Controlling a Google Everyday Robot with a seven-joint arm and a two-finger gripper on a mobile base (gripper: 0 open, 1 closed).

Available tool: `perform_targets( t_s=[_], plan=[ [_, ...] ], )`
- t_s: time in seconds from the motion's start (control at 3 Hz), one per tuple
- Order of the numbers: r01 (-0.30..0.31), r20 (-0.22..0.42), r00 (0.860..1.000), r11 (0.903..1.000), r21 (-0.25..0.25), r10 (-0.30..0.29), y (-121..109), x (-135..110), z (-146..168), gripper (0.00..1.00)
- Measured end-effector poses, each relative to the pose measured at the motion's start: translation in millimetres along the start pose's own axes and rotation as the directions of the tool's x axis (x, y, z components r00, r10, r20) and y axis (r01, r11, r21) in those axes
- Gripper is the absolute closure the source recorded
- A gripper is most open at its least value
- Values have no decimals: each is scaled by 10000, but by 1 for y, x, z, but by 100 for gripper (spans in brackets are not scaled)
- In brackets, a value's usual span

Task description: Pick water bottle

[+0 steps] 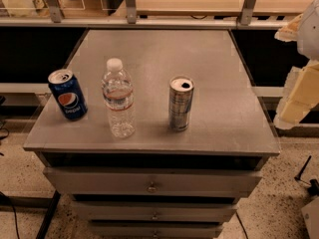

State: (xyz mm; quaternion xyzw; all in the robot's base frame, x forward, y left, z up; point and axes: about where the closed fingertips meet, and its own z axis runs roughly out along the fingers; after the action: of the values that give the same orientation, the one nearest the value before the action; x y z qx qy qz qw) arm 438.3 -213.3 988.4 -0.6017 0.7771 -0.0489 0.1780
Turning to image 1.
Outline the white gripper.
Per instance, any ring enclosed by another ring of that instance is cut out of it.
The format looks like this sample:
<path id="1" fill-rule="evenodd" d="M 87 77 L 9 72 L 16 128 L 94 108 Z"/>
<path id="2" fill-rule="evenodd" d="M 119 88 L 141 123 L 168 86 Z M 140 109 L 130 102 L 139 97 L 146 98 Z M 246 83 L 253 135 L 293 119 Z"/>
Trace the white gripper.
<path id="1" fill-rule="evenodd" d="M 319 0 L 314 0 L 302 14 L 293 18 L 274 35 L 282 42 L 295 42 L 297 50 L 310 60 L 319 60 Z M 292 129 L 319 104 L 319 62 L 310 61 L 302 69 L 293 67 L 276 109 L 274 125 Z"/>

